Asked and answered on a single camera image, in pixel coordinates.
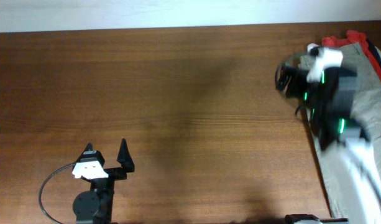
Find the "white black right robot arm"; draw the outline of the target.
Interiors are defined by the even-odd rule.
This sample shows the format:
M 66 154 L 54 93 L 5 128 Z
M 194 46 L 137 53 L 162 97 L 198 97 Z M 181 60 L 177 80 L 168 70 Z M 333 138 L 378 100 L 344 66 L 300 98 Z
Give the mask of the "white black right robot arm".
M 317 140 L 321 158 L 334 177 L 347 223 L 381 223 L 381 180 L 371 138 L 363 124 L 351 117 L 356 72 L 344 67 L 325 68 L 308 83 L 308 71 L 281 64 L 275 87 L 296 98 L 308 112 L 307 123 Z

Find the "khaki green shorts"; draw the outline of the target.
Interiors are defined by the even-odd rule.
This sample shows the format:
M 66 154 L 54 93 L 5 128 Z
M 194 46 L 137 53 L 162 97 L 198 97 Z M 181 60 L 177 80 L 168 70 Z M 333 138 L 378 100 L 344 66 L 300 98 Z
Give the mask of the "khaki green shorts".
M 357 91 L 351 115 L 360 121 L 370 134 L 374 148 L 374 161 L 381 180 L 381 81 L 372 68 L 360 44 L 345 45 L 342 64 L 357 71 Z M 328 196 L 329 210 L 333 218 L 349 216 L 346 200 L 341 193 L 339 178 L 334 172 L 333 160 L 323 155 L 318 139 L 312 136 L 317 153 L 324 188 Z

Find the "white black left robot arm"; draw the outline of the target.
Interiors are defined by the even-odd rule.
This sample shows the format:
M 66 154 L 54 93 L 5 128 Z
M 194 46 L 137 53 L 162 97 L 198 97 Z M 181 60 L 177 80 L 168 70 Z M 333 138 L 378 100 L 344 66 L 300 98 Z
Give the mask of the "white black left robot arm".
M 126 180 L 128 173 L 135 171 L 127 141 L 123 139 L 117 155 L 119 167 L 105 169 L 104 157 L 88 143 L 75 161 L 72 174 L 76 179 L 90 183 L 90 189 L 76 196 L 73 213 L 77 223 L 107 224 L 112 222 L 112 207 L 115 182 Z

